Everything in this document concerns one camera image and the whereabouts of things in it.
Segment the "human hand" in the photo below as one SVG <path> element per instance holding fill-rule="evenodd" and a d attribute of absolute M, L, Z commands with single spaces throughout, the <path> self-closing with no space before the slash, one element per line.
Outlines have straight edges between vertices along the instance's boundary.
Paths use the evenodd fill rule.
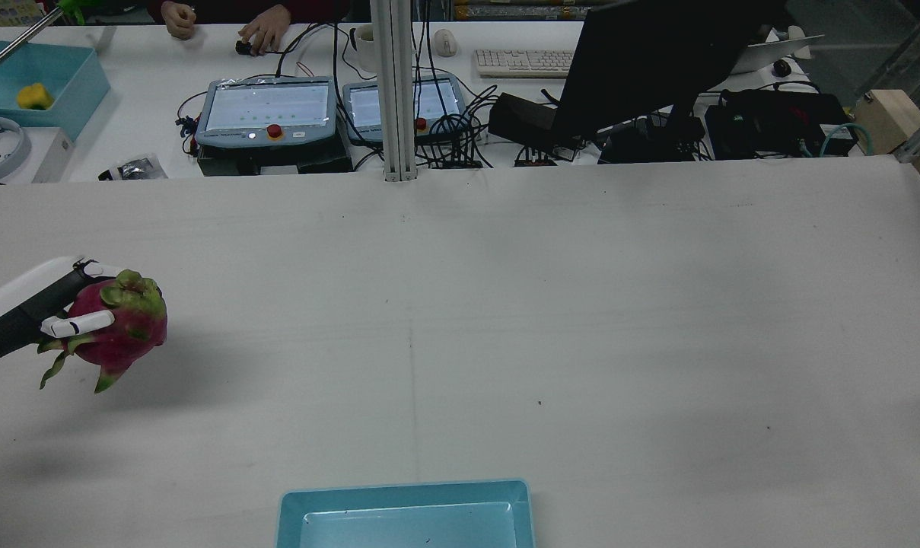
<path fill-rule="evenodd" d="M 250 55 L 261 56 L 267 52 L 280 49 L 280 39 L 290 27 L 290 11 L 280 4 L 257 15 L 253 21 L 244 25 L 237 34 L 244 42 L 251 44 Z"/>
<path fill-rule="evenodd" d="M 166 0 L 161 3 L 161 18 L 168 33 L 179 40 L 189 40 L 196 32 L 196 12 L 185 4 Z"/>

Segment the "dragon fruit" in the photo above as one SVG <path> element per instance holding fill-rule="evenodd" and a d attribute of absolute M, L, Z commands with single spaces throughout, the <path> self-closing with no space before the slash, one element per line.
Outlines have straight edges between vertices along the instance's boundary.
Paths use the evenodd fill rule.
<path fill-rule="evenodd" d="M 46 339 L 37 352 L 60 350 L 52 367 L 43 374 L 40 387 L 60 372 L 67 356 L 76 354 L 86 362 L 101 365 L 94 392 L 107 390 L 137 358 L 165 341 L 167 312 L 158 285 L 133 270 L 123 270 L 113 280 L 83 288 L 70 308 L 77 317 L 99 310 L 111 310 L 115 322 L 94 332 L 66 339 Z"/>

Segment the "desk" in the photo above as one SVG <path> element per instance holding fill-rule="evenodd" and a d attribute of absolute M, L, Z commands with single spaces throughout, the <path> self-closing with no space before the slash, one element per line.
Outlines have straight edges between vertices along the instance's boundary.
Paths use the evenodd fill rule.
<path fill-rule="evenodd" d="M 0 188 L 0 284 L 76 252 L 170 338 L 99 395 L 2 358 L 1 548 L 269 547 L 289 489 L 505 476 L 539 548 L 920 547 L 889 156 Z"/>
<path fill-rule="evenodd" d="M 294 25 L 285 43 L 299 34 L 304 25 Z M 352 24 L 343 24 L 345 29 Z M 540 89 L 546 88 L 560 94 L 562 81 L 481 79 L 473 75 L 470 55 L 483 48 L 537 48 L 574 49 L 581 32 L 581 22 L 438 22 L 432 31 L 450 28 L 460 43 L 460 52 L 453 58 L 435 56 L 436 67 L 456 73 L 474 91 L 497 84 L 502 91 L 528 100 L 544 101 Z M 201 171 L 194 158 L 182 153 L 182 138 L 174 121 L 177 108 L 188 97 L 205 91 L 209 83 L 222 78 L 243 78 L 276 69 L 278 56 L 250 58 L 234 52 L 238 25 L 206 25 L 199 27 L 196 37 L 182 42 L 168 35 L 160 25 L 136 27 L 48 27 L 34 42 L 59 45 L 91 46 L 97 51 L 99 62 L 111 83 L 112 89 L 94 112 L 91 121 L 77 139 L 77 150 L 67 166 L 65 180 L 94 180 L 97 175 L 119 162 L 140 153 L 155 153 L 169 177 L 199 177 Z M 415 35 L 419 35 L 417 24 Z M 0 40 L 11 40 L 21 32 L 18 28 L 0 28 Z M 302 75 L 295 65 L 298 60 L 309 66 L 314 74 L 330 74 L 333 32 L 320 29 L 310 35 L 310 40 L 297 52 L 287 56 L 286 75 Z M 339 46 L 345 44 L 339 37 Z M 347 59 L 356 63 L 356 53 L 348 49 Z M 422 65 L 428 65 L 424 53 Z M 339 84 L 358 81 L 359 77 L 344 63 L 338 62 Z M 775 81 L 769 69 L 728 79 L 725 86 L 734 90 L 754 88 Z M 702 116 L 707 100 L 700 101 Z M 202 97 L 187 105 L 186 113 L 195 116 L 202 109 Z M 487 122 L 487 111 L 481 119 Z M 497 143 L 485 147 L 488 158 L 495 165 L 512 165 L 520 150 L 519 145 Z M 367 149 L 355 147 L 353 159 L 358 160 Z M 579 164 L 593 164 L 596 155 L 582 154 Z M 366 170 L 382 170 L 382 162 L 375 160 Z"/>

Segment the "keyboard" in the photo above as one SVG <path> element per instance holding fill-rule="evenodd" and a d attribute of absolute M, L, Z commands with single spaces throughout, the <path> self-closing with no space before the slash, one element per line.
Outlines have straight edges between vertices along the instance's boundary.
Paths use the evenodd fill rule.
<path fill-rule="evenodd" d="M 481 78 L 567 78 L 574 51 L 477 49 L 473 66 Z"/>

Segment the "aluminum extrusion pole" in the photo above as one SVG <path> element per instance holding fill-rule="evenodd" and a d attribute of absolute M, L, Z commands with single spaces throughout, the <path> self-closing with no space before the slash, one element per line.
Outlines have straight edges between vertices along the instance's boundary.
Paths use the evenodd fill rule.
<path fill-rule="evenodd" d="M 409 0 L 373 0 L 379 51 L 379 108 L 386 180 L 414 180 L 415 108 L 412 90 L 412 14 Z"/>
<path fill-rule="evenodd" d="M 57 18 L 60 18 L 60 15 L 63 15 L 64 11 L 60 8 L 55 8 L 50 10 L 49 14 L 43 16 L 42 20 L 35 22 L 31 28 L 28 28 L 24 31 L 24 34 L 19 35 L 14 41 L 10 42 L 10 45 L 6 46 L 4 49 L 0 49 L 0 63 L 4 62 L 9 56 L 14 55 L 14 52 L 17 49 L 20 49 L 22 45 L 26 44 L 28 40 L 37 35 L 38 32 L 43 30 L 43 28 L 48 27 L 53 21 L 57 21 Z"/>

